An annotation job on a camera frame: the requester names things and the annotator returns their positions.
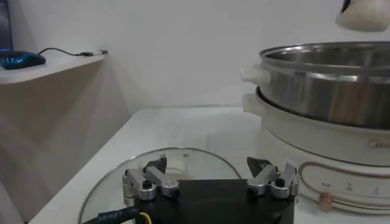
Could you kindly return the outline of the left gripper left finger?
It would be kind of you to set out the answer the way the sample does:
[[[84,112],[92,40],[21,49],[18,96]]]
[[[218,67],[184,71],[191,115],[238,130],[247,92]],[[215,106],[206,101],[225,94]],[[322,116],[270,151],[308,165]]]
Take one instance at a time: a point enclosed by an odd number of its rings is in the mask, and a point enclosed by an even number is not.
[[[166,157],[149,161],[141,169],[126,169],[122,175],[123,201],[130,206],[132,198],[152,201],[157,195],[176,201],[180,195],[179,182],[166,174]]]

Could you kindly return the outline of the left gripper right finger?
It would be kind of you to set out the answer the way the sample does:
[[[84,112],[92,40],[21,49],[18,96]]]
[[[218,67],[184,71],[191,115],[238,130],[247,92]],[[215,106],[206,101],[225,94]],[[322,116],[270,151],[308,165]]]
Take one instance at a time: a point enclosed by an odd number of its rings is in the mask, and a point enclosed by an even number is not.
[[[266,159],[248,156],[246,162],[252,174],[252,178],[246,181],[250,203],[262,197],[298,203],[300,176],[291,162],[287,161],[282,170]]]

